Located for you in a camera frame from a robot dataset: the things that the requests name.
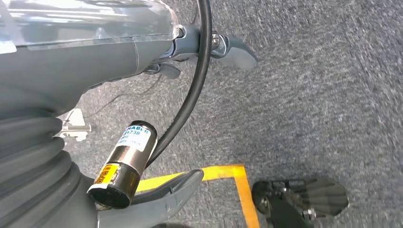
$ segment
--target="cylindrical sensor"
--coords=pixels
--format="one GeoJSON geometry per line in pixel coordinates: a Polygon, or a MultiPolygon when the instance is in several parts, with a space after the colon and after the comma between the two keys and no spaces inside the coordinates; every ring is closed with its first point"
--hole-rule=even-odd
{"type": "Polygon", "coordinates": [[[88,189],[89,196],[103,206],[127,208],[156,144],[155,128],[145,121],[133,121],[88,189]]]}

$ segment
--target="metal bracket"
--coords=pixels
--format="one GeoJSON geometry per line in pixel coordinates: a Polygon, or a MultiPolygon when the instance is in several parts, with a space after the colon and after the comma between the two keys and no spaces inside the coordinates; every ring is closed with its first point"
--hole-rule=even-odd
{"type": "Polygon", "coordinates": [[[91,125],[86,124],[84,121],[81,109],[74,108],[67,114],[67,117],[63,121],[59,137],[74,137],[80,142],[86,139],[91,130],[91,125]]]}

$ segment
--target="black cable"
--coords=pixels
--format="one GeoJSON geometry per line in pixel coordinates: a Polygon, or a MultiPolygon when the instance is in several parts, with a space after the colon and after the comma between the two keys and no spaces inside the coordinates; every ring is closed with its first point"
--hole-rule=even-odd
{"type": "Polygon", "coordinates": [[[196,70],[189,92],[176,114],[171,126],[166,130],[163,136],[158,140],[157,146],[150,159],[147,162],[146,168],[160,156],[164,149],[174,139],[177,133],[181,130],[190,114],[192,113],[197,99],[202,92],[204,80],[206,79],[207,71],[210,63],[211,53],[211,37],[212,37],[212,18],[209,0],[197,0],[200,15],[200,45],[199,58],[197,60],[196,70]]]}

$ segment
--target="gray plastic housing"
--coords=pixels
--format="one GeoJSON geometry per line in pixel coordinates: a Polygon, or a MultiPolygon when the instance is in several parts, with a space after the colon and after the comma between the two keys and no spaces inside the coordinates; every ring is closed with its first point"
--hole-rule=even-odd
{"type": "Polygon", "coordinates": [[[0,54],[173,40],[179,22],[159,0],[0,0],[0,54]]]}

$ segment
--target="screw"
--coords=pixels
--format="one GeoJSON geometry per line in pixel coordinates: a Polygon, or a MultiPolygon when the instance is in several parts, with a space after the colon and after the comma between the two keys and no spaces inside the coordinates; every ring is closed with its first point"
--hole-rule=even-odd
{"type": "Polygon", "coordinates": [[[213,32],[211,42],[215,46],[218,46],[220,44],[220,36],[218,35],[218,33],[216,31],[213,32]]]}

